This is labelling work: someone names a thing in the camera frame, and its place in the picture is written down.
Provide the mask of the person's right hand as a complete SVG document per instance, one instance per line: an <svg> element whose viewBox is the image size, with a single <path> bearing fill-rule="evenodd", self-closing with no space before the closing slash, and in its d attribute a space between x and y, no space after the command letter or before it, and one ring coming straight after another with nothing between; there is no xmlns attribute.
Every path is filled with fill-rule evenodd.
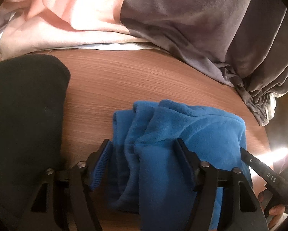
<svg viewBox="0 0 288 231"><path fill-rule="evenodd" d="M258 194L258 201L262 211L265 209L265 203L270 199L271 193L267 189ZM269 210L270 221L268 221L269 230L277 230L279 226L287 219L285 206L283 204L276 205Z"/></svg>

